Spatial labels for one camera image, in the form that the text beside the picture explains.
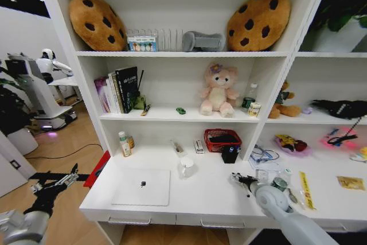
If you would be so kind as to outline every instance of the chocolate chip cookie cushion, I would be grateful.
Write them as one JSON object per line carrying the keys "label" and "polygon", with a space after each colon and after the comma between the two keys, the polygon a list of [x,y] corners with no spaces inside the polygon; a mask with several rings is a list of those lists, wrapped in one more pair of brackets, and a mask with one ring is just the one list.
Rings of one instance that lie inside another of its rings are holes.
{"label": "chocolate chip cookie cushion", "polygon": [[247,0],[227,24],[232,51],[261,51],[273,45],[289,20],[290,0]]}
{"label": "chocolate chip cookie cushion", "polygon": [[126,49],[125,28],[104,0],[71,0],[69,15],[75,32],[95,51]]}

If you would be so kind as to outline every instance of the stuffed bear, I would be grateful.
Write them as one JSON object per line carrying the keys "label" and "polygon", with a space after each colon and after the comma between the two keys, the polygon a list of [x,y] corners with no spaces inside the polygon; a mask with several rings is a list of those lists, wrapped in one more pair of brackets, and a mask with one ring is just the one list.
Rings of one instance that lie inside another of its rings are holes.
{"label": "stuffed bear", "polygon": [[232,51],[261,51],[273,45],[288,24],[290,0],[247,0],[227,24]]}
{"label": "stuffed bear", "polygon": [[293,92],[284,92],[289,87],[289,83],[285,80],[278,97],[276,97],[275,103],[271,108],[269,118],[276,119],[281,114],[289,117],[296,117],[300,114],[301,109],[298,106],[284,106],[283,101],[287,99],[293,99],[294,93]]}
{"label": "stuffed bear", "polygon": [[210,63],[205,71],[206,87],[201,97],[205,100],[200,107],[202,115],[211,115],[213,111],[219,111],[223,117],[232,117],[235,113],[227,99],[236,100],[239,93],[231,87],[237,80],[236,67],[223,67],[223,65]]}
{"label": "stuffed bear", "polygon": [[71,0],[69,15],[75,32],[95,51],[126,49],[124,25],[104,0]]}

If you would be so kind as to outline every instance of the plastic bottle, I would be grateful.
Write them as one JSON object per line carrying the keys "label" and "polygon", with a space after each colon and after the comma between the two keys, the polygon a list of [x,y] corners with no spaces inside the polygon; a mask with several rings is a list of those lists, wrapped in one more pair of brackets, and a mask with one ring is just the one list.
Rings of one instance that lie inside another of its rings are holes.
{"label": "plastic bottle", "polygon": [[273,182],[271,183],[271,186],[276,187],[277,189],[284,192],[287,187],[291,184],[291,176],[292,176],[292,170],[291,169],[285,169],[284,171],[278,173]]}
{"label": "plastic bottle", "polygon": [[243,98],[242,110],[244,112],[246,112],[246,113],[248,112],[250,104],[256,101],[256,97],[257,97],[257,84],[252,83],[247,88],[246,93],[245,93],[245,97]]}
{"label": "plastic bottle", "polygon": [[128,145],[127,142],[127,137],[125,134],[125,131],[120,131],[119,132],[119,137],[120,137],[120,145],[121,145],[121,149],[122,149],[122,155],[124,155],[124,157],[128,157],[131,155],[131,150],[130,147]]}

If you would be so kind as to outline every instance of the book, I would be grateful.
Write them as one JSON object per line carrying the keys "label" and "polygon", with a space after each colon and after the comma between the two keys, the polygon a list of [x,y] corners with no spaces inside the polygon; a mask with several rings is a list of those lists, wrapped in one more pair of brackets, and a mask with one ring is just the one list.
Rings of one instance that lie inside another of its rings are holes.
{"label": "book", "polygon": [[96,80],[94,80],[94,85],[97,89],[97,94],[99,101],[101,102],[102,110],[103,112],[109,113],[111,112],[110,107],[108,106],[108,100],[107,100],[107,83],[106,83],[107,77],[100,77]]}
{"label": "book", "polygon": [[138,67],[126,67],[116,70],[116,79],[124,113],[129,113],[138,93]]}
{"label": "book", "polygon": [[117,113],[117,106],[115,103],[114,96],[112,94],[112,85],[111,85],[109,77],[106,78],[106,83],[107,83],[107,102],[108,102],[108,106],[110,107],[110,112]]}
{"label": "book", "polygon": [[122,113],[121,109],[120,109],[120,105],[119,105],[119,99],[118,99],[118,96],[117,96],[118,85],[117,85],[117,81],[116,81],[116,73],[109,73],[108,78],[109,78],[110,84],[111,84],[112,97],[113,97],[114,102],[115,102],[116,113]]}
{"label": "book", "polygon": [[113,72],[113,73],[110,73],[110,74],[112,76],[112,81],[114,82],[114,87],[115,87],[115,91],[116,91],[116,98],[117,98],[117,101],[118,101],[118,107],[119,107],[120,113],[124,113],[124,109],[123,109],[123,106],[122,106],[122,98],[120,96],[119,83],[117,82],[116,73]]}

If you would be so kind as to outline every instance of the wooden floor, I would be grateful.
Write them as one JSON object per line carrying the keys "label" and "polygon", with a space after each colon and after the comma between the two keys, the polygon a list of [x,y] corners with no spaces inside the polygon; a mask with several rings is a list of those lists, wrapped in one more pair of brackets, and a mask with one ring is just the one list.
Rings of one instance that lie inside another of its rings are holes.
{"label": "wooden floor", "polygon": [[[83,103],[75,106],[78,119],[66,128],[54,133],[36,136],[40,144],[26,157],[58,157],[67,155],[86,144],[99,143],[92,122]],[[88,146],[78,153],[63,159],[29,160],[37,172],[68,173],[75,163],[79,164],[79,173],[89,174],[102,156],[98,146]],[[36,180],[0,198],[0,213],[11,209],[21,212],[29,208],[35,197],[30,186]],[[107,239],[97,226],[88,221],[79,211],[89,189],[82,182],[76,182],[61,193],[55,202],[53,216],[46,232],[47,245],[108,245]],[[120,245],[224,245],[229,244],[225,230],[208,230],[201,227],[151,225],[148,227],[128,226],[125,228]]]}

